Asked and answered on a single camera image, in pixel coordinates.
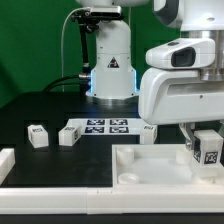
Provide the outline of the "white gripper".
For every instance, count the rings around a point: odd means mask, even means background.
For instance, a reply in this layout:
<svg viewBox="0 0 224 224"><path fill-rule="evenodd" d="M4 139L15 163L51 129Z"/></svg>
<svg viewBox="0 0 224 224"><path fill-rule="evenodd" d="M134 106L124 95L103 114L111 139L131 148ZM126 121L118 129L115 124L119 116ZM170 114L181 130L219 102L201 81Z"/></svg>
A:
<svg viewBox="0 0 224 224"><path fill-rule="evenodd" d="M179 124L188 150L195 124L224 119L224 82L204 81L201 70L215 61L215 41L179 38L146 53L138 111L149 124Z"/></svg>

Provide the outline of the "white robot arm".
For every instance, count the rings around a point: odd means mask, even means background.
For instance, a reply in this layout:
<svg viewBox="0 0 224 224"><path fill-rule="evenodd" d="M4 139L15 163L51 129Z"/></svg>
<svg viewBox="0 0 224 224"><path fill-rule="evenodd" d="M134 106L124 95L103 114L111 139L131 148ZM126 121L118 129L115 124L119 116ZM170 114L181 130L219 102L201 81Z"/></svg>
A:
<svg viewBox="0 0 224 224"><path fill-rule="evenodd" d="M139 97L140 117L150 125L178 124L191 149L193 124L224 119L224 0L132 0L152 3L161 24L178 39L145 53L150 68L140 82L132 70L129 27L114 14L123 0L77 0L96 24L96 65L86 96L98 101Z"/></svg>

